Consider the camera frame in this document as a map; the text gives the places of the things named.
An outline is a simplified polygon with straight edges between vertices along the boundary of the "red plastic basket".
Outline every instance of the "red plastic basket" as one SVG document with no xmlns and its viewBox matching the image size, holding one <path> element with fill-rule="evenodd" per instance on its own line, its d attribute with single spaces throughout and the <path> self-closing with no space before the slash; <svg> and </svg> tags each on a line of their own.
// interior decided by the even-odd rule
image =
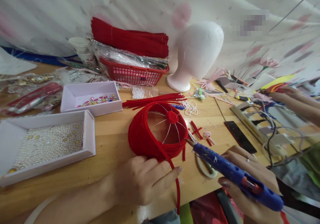
<svg viewBox="0 0 320 224">
<path fill-rule="evenodd" d="M 109 73 L 109 76 L 119 82 L 135 84 L 151 84 L 156 86 L 163 74 L 169 72 L 169 65 L 165 70 L 148 69 L 125 64 L 112 63 L 100 57 L 100 62 L 103 63 Z"/>
</svg>

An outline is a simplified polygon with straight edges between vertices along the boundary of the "white paper box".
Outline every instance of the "white paper box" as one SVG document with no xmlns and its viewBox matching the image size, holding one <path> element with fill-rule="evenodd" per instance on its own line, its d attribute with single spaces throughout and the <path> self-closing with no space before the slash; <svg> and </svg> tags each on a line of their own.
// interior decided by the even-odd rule
<svg viewBox="0 0 320 224">
<path fill-rule="evenodd" d="M 115 94 L 119 100 L 103 104 L 76 108 L 89 101 L 90 97 L 98 98 L 104 95 Z M 89 110 L 93 116 L 100 116 L 112 112 L 122 111 L 122 100 L 117 90 L 116 82 L 69 84 L 63 87 L 60 112 Z"/>
<path fill-rule="evenodd" d="M 19 154 L 28 129 L 84 121 L 83 148 L 80 151 L 9 173 Z M 21 117 L 0 123 L 0 186 L 7 186 L 96 154 L 94 117 L 89 111 Z"/>
</svg>

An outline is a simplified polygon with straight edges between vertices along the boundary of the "white foam mannequin head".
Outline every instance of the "white foam mannequin head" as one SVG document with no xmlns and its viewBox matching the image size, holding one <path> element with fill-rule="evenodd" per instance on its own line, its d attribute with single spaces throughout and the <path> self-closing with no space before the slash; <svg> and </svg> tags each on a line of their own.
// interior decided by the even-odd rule
<svg viewBox="0 0 320 224">
<path fill-rule="evenodd" d="M 178 68 L 167 77 L 169 87 L 186 92 L 193 77 L 202 79 L 216 61 L 223 39 L 223 30 L 215 22 L 189 26 L 179 39 Z"/>
</svg>

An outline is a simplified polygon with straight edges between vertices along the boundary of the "white curtain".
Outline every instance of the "white curtain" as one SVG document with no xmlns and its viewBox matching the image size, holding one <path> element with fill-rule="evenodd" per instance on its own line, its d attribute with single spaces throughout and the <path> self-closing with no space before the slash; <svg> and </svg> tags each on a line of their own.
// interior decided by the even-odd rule
<svg viewBox="0 0 320 224">
<path fill-rule="evenodd" d="M 190 24 L 206 20 L 221 25 L 225 33 L 221 53 L 207 77 L 217 66 L 235 69 L 239 74 L 249 47 L 257 40 L 245 63 L 242 73 L 247 72 L 243 78 L 257 74 L 262 69 L 259 59 L 267 56 L 282 65 L 267 69 L 267 73 L 298 73 L 297 80 L 311 79 L 320 76 L 320 0 L 303 1 L 267 36 L 261 36 L 300 1 L 0 0 L 0 44 L 6 42 L 40 54 L 72 55 L 67 40 L 90 31 L 90 20 L 95 16 L 122 29 L 165 32 L 169 36 L 170 69 L 174 72 L 179 35 Z M 267 22 L 258 26 L 264 13 L 269 14 Z M 244 24 L 244 15 L 252 15 L 255 21 Z M 241 26 L 242 38 L 236 35 Z"/>
</svg>

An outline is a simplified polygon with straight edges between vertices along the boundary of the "paper cup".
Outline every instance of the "paper cup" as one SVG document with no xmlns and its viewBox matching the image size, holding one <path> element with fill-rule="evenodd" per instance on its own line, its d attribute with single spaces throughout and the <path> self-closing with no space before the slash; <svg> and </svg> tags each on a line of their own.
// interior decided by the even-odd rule
<svg viewBox="0 0 320 224">
<path fill-rule="evenodd" d="M 89 65 L 89 66 L 94 67 L 94 68 L 97 67 L 97 62 L 96 62 L 96 59 L 95 59 L 93 53 L 89 53 L 89 54 L 79 54 L 79 53 L 77 53 L 77 55 L 81 59 L 83 64 Z"/>
<path fill-rule="evenodd" d="M 82 37 L 73 37 L 68 40 L 68 42 L 73 46 L 74 51 L 77 54 L 90 54 L 88 48 L 89 40 Z"/>
</svg>

